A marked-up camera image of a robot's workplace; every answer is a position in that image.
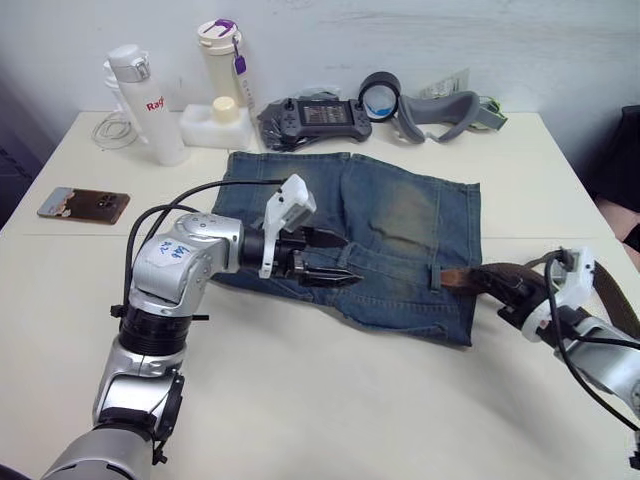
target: purple tag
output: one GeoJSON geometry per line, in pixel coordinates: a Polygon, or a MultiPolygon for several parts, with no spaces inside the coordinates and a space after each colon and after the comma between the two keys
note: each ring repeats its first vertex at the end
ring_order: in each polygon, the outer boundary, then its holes
{"type": "Polygon", "coordinates": [[[236,75],[242,75],[247,71],[247,62],[244,61],[244,57],[242,55],[236,57],[233,64],[236,68],[236,75]]]}

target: tape roll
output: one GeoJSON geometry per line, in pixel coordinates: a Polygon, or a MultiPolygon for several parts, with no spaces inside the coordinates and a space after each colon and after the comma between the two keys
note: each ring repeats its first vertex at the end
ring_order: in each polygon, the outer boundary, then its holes
{"type": "Polygon", "coordinates": [[[398,110],[400,80],[389,72],[375,72],[360,85],[358,102],[364,106],[369,120],[386,122],[398,110]]]}

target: bottle cap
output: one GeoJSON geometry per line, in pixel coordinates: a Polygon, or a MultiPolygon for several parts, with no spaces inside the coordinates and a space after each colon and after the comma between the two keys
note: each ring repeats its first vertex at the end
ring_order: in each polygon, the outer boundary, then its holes
{"type": "Polygon", "coordinates": [[[233,37],[238,44],[242,42],[242,34],[238,25],[232,20],[218,18],[198,27],[198,41],[209,55],[227,55],[233,53],[233,37]]]}
{"type": "Polygon", "coordinates": [[[212,106],[214,120],[220,123],[231,123],[240,118],[238,105],[231,97],[218,97],[212,106]]]}
{"type": "Polygon", "coordinates": [[[147,52],[138,45],[122,45],[111,50],[107,59],[119,82],[137,83],[151,76],[147,52]]]}

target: belt loop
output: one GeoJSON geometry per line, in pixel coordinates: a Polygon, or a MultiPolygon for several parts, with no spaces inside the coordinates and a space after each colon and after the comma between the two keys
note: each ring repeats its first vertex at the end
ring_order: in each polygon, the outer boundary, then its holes
{"type": "Polygon", "coordinates": [[[440,265],[431,265],[430,290],[437,292],[440,290],[440,265]]]}
{"type": "Polygon", "coordinates": [[[347,260],[349,260],[349,256],[351,255],[351,250],[355,246],[355,242],[349,242],[349,245],[344,247],[340,252],[340,256],[338,257],[338,261],[336,263],[337,267],[344,268],[347,266],[347,260]]]}

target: faded denim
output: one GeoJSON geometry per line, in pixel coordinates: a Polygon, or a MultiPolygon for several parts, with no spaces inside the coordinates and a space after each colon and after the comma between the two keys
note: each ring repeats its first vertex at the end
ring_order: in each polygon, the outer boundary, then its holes
{"type": "MultiPolygon", "coordinates": [[[[364,276],[344,289],[261,280],[253,272],[214,280],[336,308],[366,329],[471,345],[475,298],[440,287],[440,270],[479,265],[480,187],[424,175],[349,153],[229,157],[225,179],[275,179],[297,173],[315,196],[308,221],[349,239],[344,248],[309,248],[314,266],[346,267],[364,276]]],[[[274,189],[223,187],[213,211],[254,224],[274,189]]]]}

